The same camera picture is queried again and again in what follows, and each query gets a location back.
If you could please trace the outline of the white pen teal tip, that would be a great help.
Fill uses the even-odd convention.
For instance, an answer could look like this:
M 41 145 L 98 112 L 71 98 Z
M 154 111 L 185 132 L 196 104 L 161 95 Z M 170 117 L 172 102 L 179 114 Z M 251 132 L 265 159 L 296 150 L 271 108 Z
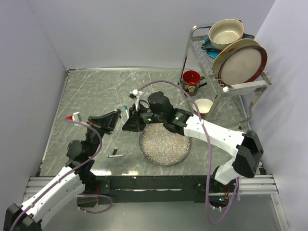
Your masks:
M 125 113 L 126 113 L 127 119 L 129 119 L 129 110 L 128 110 L 128 107 L 125 105 L 125 106 L 124 106 L 124 109 L 125 109 Z

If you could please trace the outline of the white pen dark blue tip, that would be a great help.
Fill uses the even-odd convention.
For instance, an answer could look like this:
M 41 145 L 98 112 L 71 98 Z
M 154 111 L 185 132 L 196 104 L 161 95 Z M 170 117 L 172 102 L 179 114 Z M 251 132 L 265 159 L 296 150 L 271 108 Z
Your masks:
M 108 158 L 121 158 L 121 157 L 125 157 L 126 155 L 124 154 L 119 154 L 119 155 L 108 155 Z

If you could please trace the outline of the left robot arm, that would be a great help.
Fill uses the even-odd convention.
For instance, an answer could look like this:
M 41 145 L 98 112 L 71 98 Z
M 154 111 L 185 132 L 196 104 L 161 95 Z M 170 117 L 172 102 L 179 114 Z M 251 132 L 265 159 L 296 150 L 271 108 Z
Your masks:
M 103 136 L 111 134 L 121 110 L 115 109 L 103 116 L 90 116 L 86 122 L 76 112 L 66 122 L 87 129 L 85 140 L 75 140 L 67 147 L 68 161 L 61 171 L 37 194 L 21 205 L 12 204 L 5 213 L 5 231 L 40 231 L 46 216 L 52 217 L 64 201 L 95 189 L 95 175 L 91 172 L 95 156 L 103 147 Z

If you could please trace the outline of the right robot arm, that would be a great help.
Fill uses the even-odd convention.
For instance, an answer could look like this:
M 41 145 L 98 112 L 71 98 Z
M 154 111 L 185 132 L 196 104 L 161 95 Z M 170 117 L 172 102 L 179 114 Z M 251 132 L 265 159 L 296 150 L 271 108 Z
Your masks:
M 255 176 L 264 153 L 256 132 L 234 131 L 200 119 L 189 111 L 173 107 L 161 91 L 150 94 L 147 103 L 148 107 L 136 102 L 129 108 L 123 131 L 141 132 L 147 124 L 161 123 L 172 133 L 196 138 L 226 151 L 232 159 L 217 167 L 210 181 L 211 188 L 217 192 L 239 176 Z

